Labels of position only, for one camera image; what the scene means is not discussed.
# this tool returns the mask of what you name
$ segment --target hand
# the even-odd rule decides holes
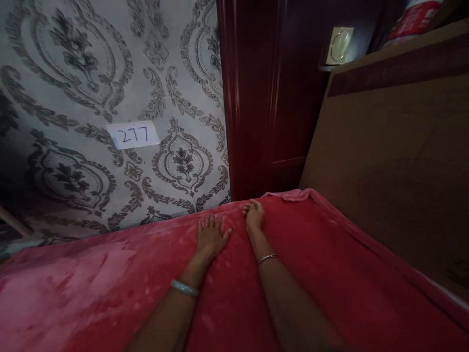
[[[219,215],[215,219],[215,215],[211,214],[205,219],[205,224],[199,221],[199,236],[197,240],[197,254],[202,255],[208,260],[215,258],[230,238],[231,231],[228,229],[224,234],[221,233],[221,223],[223,215]]]
[[[246,216],[246,230],[248,234],[255,231],[262,231],[262,222],[264,221],[264,208],[257,200],[250,199],[244,205],[243,214]]]

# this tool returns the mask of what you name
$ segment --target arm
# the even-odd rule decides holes
[[[211,261],[225,247],[231,233],[221,233],[222,216],[212,214],[198,224],[197,251],[178,281],[199,289]],[[197,298],[170,288],[127,346],[127,352],[179,352],[186,342]]]
[[[254,255],[260,262],[275,252],[262,232],[262,204],[250,202],[243,213]],[[259,274],[277,337],[285,351],[340,350],[341,341],[332,326],[278,257],[264,260]]]

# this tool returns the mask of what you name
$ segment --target gray patterned wallpaper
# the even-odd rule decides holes
[[[3,0],[0,41],[3,205],[35,232],[0,252],[230,201],[215,0]],[[138,120],[161,144],[117,150]]]

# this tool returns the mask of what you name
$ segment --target red and white container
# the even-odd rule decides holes
[[[392,28],[384,47],[405,42],[422,34],[444,0],[410,0],[404,14]]]

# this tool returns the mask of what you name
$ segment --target red wooden door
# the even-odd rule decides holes
[[[384,0],[217,0],[233,200],[298,187],[334,26],[365,55]]]

